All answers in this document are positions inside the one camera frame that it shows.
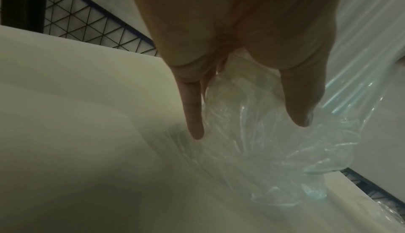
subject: dark vertical pole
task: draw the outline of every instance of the dark vertical pole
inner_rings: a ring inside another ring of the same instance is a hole
[[[43,32],[46,0],[1,0],[1,24]]]

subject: fingernail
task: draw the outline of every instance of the fingernail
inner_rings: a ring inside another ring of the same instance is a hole
[[[313,120],[313,111],[309,112],[307,115],[307,120],[305,121],[305,126],[310,126]]]

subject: triangular lattice pattern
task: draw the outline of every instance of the triangular lattice pattern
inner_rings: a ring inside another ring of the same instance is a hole
[[[159,57],[153,45],[83,0],[47,0],[44,26],[44,34]]]

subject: hand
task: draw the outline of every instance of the hand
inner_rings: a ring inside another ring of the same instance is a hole
[[[228,54],[245,47],[278,69],[286,109],[308,126],[325,89],[339,0],[135,0],[178,85],[187,126],[204,135],[204,92]]]

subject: human hand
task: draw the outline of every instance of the human hand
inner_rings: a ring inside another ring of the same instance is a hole
[[[172,70],[188,129],[204,135],[201,92],[228,54],[245,47],[278,69],[291,119],[306,127],[323,96],[339,0],[135,0]]]

